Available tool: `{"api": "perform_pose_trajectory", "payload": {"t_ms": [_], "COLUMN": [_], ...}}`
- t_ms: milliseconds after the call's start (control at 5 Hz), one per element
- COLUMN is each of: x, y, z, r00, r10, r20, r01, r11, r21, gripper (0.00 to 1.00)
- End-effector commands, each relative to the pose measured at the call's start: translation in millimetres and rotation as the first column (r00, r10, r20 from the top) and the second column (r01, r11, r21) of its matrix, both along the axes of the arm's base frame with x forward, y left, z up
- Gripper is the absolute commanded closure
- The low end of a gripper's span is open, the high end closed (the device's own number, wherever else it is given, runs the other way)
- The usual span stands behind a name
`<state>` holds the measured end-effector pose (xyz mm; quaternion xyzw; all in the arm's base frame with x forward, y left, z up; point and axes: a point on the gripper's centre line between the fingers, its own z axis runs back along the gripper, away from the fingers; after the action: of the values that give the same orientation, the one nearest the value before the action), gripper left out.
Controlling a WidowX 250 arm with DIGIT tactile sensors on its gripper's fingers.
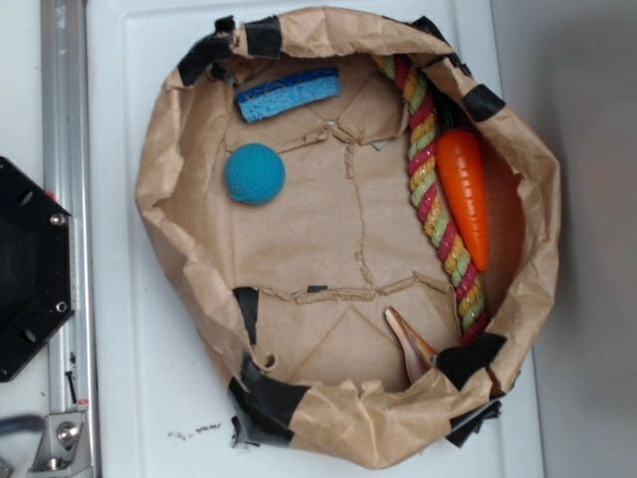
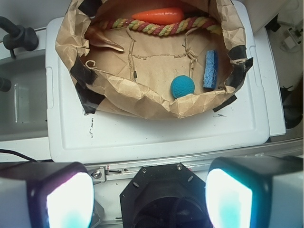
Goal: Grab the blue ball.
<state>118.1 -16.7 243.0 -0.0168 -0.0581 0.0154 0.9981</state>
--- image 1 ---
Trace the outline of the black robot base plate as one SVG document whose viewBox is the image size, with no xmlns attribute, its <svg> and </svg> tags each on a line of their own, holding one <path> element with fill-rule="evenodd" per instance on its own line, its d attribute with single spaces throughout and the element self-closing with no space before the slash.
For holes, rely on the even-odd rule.
<svg viewBox="0 0 637 478">
<path fill-rule="evenodd" d="M 1 158 L 1 381 L 13 380 L 73 313 L 71 215 Z"/>
</svg>

